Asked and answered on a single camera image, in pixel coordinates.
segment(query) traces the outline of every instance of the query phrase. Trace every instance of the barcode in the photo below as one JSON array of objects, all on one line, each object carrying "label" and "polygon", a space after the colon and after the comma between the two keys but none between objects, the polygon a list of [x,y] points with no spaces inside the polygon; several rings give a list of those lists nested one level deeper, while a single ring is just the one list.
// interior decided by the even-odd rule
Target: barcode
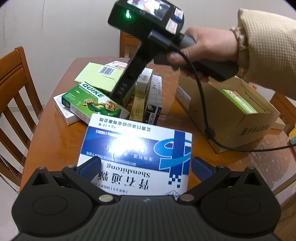
[{"label": "barcode", "polygon": [[103,67],[100,71],[99,71],[99,74],[104,74],[104,75],[112,75],[114,69],[112,68],[108,68],[108,67]]}]

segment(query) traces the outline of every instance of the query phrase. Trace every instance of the silver screw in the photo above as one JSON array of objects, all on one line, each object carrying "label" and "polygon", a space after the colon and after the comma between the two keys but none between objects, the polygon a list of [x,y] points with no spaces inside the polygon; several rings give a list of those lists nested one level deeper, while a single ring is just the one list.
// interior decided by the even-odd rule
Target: silver screw
[{"label": "silver screw", "polygon": [[111,202],[113,200],[113,196],[109,195],[109,194],[104,194],[99,196],[99,200],[101,202]]},{"label": "silver screw", "polygon": [[191,202],[194,200],[194,196],[191,194],[183,194],[180,196],[180,199],[184,202]]}]

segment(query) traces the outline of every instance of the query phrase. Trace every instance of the wooden table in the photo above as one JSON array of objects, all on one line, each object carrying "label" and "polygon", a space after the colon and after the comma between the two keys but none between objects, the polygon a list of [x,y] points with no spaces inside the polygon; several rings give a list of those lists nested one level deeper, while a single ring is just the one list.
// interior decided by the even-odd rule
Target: wooden table
[{"label": "wooden table", "polygon": [[[23,170],[21,188],[37,167],[44,166],[49,171],[57,171],[67,165],[77,164],[87,125],[79,121],[67,126],[55,107],[53,97],[73,88],[76,85],[74,79],[89,62],[106,64],[115,60],[128,61],[126,58],[115,57],[78,58],[73,61],[54,90],[35,130]],[[216,154],[193,120],[175,100],[179,72],[173,72],[167,66],[149,64],[148,67],[154,69],[153,73],[163,79],[163,109],[158,125],[191,132],[192,157],[199,156],[213,166],[226,165],[237,171],[255,166],[272,190],[296,173],[295,159],[289,149],[264,153],[227,151]],[[259,148],[282,146],[287,142],[286,134],[271,130],[261,140]],[[198,183],[199,180],[190,171],[188,189]]]}]

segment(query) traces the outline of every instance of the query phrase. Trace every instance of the human hand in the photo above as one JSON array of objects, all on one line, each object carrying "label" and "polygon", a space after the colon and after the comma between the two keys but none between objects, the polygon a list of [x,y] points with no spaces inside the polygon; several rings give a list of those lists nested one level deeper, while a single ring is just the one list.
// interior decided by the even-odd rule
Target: human hand
[{"label": "human hand", "polygon": [[[195,45],[181,50],[192,62],[200,59],[235,62],[238,58],[238,42],[231,31],[190,27],[185,31],[185,35],[192,37],[196,42]],[[187,64],[185,59],[176,52],[168,53],[167,59],[174,65]],[[179,68],[172,67],[172,69],[177,71]],[[180,68],[180,71],[183,75],[195,79],[188,69]],[[208,77],[203,77],[199,71],[197,73],[201,81],[208,81]]]},{"label": "human hand", "polygon": [[84,102],[87,103],[87,104],[93,104],[94,103],[94,101],[92,99],[86,99]]}]

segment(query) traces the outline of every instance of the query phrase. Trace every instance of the blue and white medicine box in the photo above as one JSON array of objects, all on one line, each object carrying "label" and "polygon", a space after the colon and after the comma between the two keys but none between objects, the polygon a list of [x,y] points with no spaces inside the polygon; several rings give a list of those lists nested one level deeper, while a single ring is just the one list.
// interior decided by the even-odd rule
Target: blue and white medicine box
[{"label": "blue and white medicine box", "polygon": [[187,191],[191,143],[191,133],[93,114],[78,166],[100,157],[92,183],[112,194],[177,198]]}]

